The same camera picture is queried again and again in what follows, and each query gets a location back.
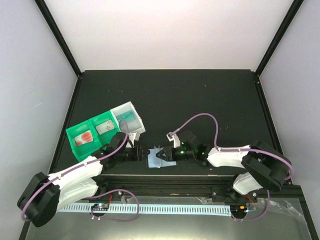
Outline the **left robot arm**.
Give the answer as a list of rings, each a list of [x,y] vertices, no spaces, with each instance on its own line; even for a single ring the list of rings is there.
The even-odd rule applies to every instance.
[[[35,174],[17,201],[21,219],[35,227],[48,223],[57,211],[80,200],[101,200],[108,192],[98,176],[117,163],[146,160],[150,150],[134,142],[139,133],[116,133],[110,143],[90,153],[83,161],[67,169]]]

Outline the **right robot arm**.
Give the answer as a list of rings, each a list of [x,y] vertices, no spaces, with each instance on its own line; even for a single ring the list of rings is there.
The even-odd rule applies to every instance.
[[[225,185],[212,187],[213,199],[225,203],[244,202],[246,196],[260,189],[278,192],[293,172],[291,162],[258,140],[240,147],[210,147],[203,144],[191,131],[177,135],[168,133],[172,145],[156,152],[156,157],[165,162],[194,160],[203,167],[232,167],[243,169]]]

